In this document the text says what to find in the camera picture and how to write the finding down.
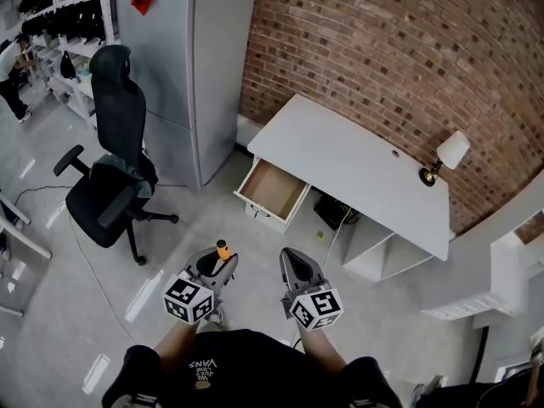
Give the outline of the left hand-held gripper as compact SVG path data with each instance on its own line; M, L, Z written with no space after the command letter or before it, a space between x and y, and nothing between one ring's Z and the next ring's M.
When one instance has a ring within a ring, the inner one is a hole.
M237 253L223 260L216 248L207 248L192 255L184 269L193 276L212 277L212 286L223 288L234 279L237 264ZM206 319L222 300L212 289L195 282L184 272L170 276L162 292L162 302L168 315L195 325Z

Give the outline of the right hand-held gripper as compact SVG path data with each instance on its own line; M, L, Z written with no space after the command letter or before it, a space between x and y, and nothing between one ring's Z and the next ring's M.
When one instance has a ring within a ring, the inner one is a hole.
M280 251L280 270L288 290L293 289L293 281L323 279L318 263L292 247L284 247ZM305 331L332 326L343 314L339 292L326 280L287 292L281 303L287 319L294 318Z

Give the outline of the white drawer with wooden bottom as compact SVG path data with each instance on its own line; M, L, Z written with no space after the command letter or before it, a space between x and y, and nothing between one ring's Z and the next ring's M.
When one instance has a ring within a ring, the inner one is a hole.
M256 156L234 195L246 204L246 214L285 233L311 186Z

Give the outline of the person's left forearm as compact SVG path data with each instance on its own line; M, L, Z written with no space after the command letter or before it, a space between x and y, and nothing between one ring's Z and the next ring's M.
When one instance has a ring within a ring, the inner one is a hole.
M198 325L178 320L167 335L154 347L165 371L172 371L184 364L191 355Z

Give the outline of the person's right forearm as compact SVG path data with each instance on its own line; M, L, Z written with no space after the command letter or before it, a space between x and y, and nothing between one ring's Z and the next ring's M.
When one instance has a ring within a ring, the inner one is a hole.
M338 374L347 365L343 357L321 329L309 331L300 323L297 328L306 355L310 356L331 374Z

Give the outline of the person's left shoe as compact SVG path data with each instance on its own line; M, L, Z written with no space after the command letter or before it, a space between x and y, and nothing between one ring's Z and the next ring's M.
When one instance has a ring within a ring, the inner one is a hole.
M229 330L228 321L224 317L224 311L217 307L206 317L207 323L204 329L207 332L226 332Z

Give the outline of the black box under desk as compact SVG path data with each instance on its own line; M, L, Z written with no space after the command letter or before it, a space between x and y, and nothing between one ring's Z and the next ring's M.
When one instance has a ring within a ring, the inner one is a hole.
M359 212L328 195L315 203L314 211L334 231L344 224L356 224L360 218Z

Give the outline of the teal cloth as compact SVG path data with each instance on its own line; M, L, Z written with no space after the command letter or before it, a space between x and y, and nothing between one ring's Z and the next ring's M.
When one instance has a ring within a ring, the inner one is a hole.
M152 184L148 178L145 178L135 167L123 160L120 156L114 154L102 155L93 163L88 177L97 178L98 172L116 172L120 173L136 191L136 196L140 199L150 198L152 196Z

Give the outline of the person's black shirt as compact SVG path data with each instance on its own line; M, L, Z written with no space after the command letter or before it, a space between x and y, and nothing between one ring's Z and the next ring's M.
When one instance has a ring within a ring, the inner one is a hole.
M360 357L331 374L308 355L251 330L198 333L186 362L165 371L135 345L103 408L402 408L378 363Z

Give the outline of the white desk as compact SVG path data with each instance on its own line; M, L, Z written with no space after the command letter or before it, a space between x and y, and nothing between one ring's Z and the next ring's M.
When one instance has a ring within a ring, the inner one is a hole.
M431 258L450 241L445 181L427 187L422 165L326 107L294 95L247 148L360 213L343 267L378 282Z

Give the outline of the grey sneaker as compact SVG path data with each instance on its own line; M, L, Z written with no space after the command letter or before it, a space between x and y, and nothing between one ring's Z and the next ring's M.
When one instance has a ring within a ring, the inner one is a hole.
M411 396L411 408L417 408L417 403L423 396L429 396L433 391L442 387L444 376L435 375L428 383L417 384Z

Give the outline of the black office chair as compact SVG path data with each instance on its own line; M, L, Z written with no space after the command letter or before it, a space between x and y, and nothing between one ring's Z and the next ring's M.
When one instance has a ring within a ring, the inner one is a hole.
M158 177L144 150L146 101L141 88L130 78L130 54L127 46L108 45L90 61L97 135L106 154L120 156L151 181L153 196ZM82 175L65 198L69 214L100 247L109 248L126 234L133 260L144 265L146 259L138 253L133 222L163 220L176 224L178 215L145 211L152 196L138 198L128 178L120 173L98 172L97 178L89 178L91 166L79 158L83 151L81 145L76 145L54 167L55 176L68 167Z

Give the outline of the grey refrigerator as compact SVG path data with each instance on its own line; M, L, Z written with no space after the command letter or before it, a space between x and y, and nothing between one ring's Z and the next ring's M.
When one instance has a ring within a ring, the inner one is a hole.
M116 0L119 34L144 92L146 149L160 175L200 190L234 149L255 0Z

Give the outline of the table lamp with white shade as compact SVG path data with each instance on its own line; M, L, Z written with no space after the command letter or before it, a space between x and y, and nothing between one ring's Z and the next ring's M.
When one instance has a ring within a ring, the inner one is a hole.
M450 170L457 168L470 148L470 142L464 133L456 131L436 150L437 159L430 167L422 167L419 170L420 180L427 186L433 187L442 166Z

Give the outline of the black pole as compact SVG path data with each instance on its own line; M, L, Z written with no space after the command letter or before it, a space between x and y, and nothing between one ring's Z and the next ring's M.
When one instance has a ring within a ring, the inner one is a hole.
M489 330L490 330L489 326L485 326L482 328L479 349L476 356L476 360L474 362L474 367L473 367L473 372L470 378L470 383L475 383L477 381L477 378L481 369L482 361L485 355L485 349L486 349L486 344L487 344L487 340L489 336Z

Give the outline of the white shelf unit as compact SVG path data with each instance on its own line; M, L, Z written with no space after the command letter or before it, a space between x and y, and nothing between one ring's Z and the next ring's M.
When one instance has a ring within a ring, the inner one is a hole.
M532 270L544 269L511 231L492 241L450 243L448 259L422 278L419 309L438 320L475 319L476 328L526 312Z

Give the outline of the white shelf rack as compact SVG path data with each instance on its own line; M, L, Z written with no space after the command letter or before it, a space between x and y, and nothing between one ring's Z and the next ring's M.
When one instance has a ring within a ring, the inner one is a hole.
M24 56L39 61L31 71L39 77L45 88L90 127L96 128L94 94L91 87L90 60L99 49L119 43L120 34L116 16L116 0L100 0L106 39L83 42L80 39L65 40L63 37L28 36L30 44Z

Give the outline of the row of black bags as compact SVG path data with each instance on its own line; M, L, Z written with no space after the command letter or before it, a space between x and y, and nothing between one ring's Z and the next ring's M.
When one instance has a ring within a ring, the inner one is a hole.
M106 39L100 0L21 0L21 30L28 36L63 37L103 42Z

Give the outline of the white table frame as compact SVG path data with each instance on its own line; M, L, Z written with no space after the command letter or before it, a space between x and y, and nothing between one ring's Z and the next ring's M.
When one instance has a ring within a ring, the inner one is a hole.
M0 313L26 315L52 256L31 236L31 219L0 190Z

